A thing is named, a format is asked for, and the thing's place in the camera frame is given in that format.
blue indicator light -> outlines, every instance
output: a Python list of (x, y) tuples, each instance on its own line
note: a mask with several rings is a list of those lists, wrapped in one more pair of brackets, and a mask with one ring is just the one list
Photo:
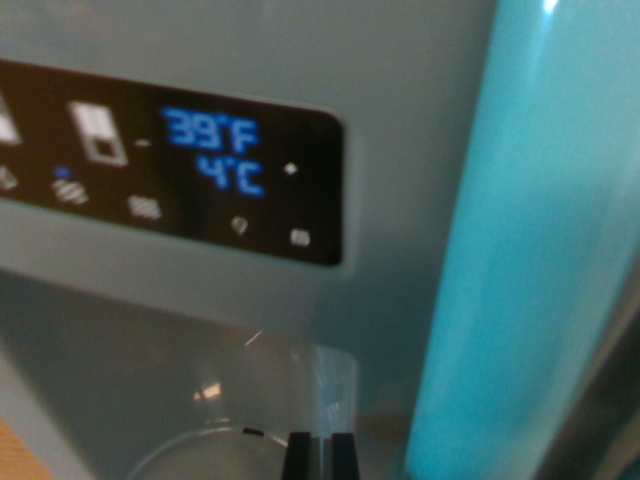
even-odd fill
[(247, 153), (247, 147), (257, 145), (258, 124), (253, 120), (235, 119), (231, 122), (231, 139), (233, 151), (239, 155)]
[(260, 185), (251, 183), (251, 176), (262, 173), (262, 165), (251, 160), (242, 160), (238, 162), (236, 168), (236, 178), (238, 179), (238, 191), (244, 195), (253, 197), (264, 197), (265, 191)]
[(222, 148), (220, 129), (213, 115), (194, 113), (191, 115), (191, 126), (193, 132), (195, 132), (196, 146), (209, 150), (220, 150)]
[(171, 131), (169, 140), (171, 143), (184, 146), (193, 145), (195, 134), (191, 128), (189, 113), (179, 108), (165, 108), (162, 113), (169, 120), (169, 130)]
[(198, 155), (196, 164), (198, 170), (205, 177), (211, 177), (218, 190), (229, 190), (229, 173), (224, 157), (209, 158), (206, 155)]
[(53, 169), (53, 174), (57, 178), (62, 178), (64, 180), (71, 180), (73, 178), (73, 172), (71, 171), (71, 168), (67, 167), (66, 165), (58, 165)]

digital display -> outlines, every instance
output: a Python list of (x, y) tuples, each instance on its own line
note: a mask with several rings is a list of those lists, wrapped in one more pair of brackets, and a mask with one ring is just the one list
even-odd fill
[(343, 128), (322, 110), (0, 60), (0, 195), (322, 265)]

teal surface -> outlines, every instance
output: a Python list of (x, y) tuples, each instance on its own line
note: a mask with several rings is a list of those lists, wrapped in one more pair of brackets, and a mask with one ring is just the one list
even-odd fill
[(640, 480), (640, 459), (622, 474), (620, 480)]
[(412, 479), (534, 474), (639, 239), (640, 2), (501, 2), (412, 426)]

button icon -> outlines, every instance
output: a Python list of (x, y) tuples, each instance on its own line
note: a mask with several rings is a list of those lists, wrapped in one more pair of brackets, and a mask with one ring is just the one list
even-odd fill
[(90, 161), (116, 167), (127, 165), (127, 156), (109, 107), (71, 102), (69, 109)]
[(293, 162), (289, 162), (284, 166), (283, 170), (284, 173), (291, 176), (298, 171), (298, 166)]
[(69, 182), (67, 180), (56, 180), (51, 185), (58, 200), (64, 203), (81, 205), (89, 201), (87, 192), (80, 182)]
[(238, 234), (242, 235), (249, 227), (249, 222), (244, 217), (233, 217), (231, 219), (231, 229)]
[(18, 179), (4, 165), (0, 167), (0, 188), (2, 190), (11, 190), (18, 185)]
[(147, 140), (146, 138), (139, 138), (133, 144), (139, 148), (147, 148), (151, 146), (151, 140)]
[(22, 143), (18, 129), (13, 123), (7, 104), (0, 93), (0, 142), (9, 145), (18, 145)]
[(131, 215), (147, 220), (159, 220), (162, 218), (162, 211), (158, 200), (155, 198), (141, 197), (139, 195), (131, 195), (127, 199), (129, 211)]
[(309, 233), (308, 230), (301, 230), (299, 228), (294, 228), (293, 230), (291, 230), (289, 239), (291, 240), (291, 245), (295, 247), (306, 248), (311, 243), (311, 234)]

temperature display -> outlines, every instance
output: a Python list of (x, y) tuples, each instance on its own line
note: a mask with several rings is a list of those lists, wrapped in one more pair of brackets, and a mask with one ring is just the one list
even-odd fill
[(330, 113), (0, 60), (0, 195), (335, 265), (343, 129)]

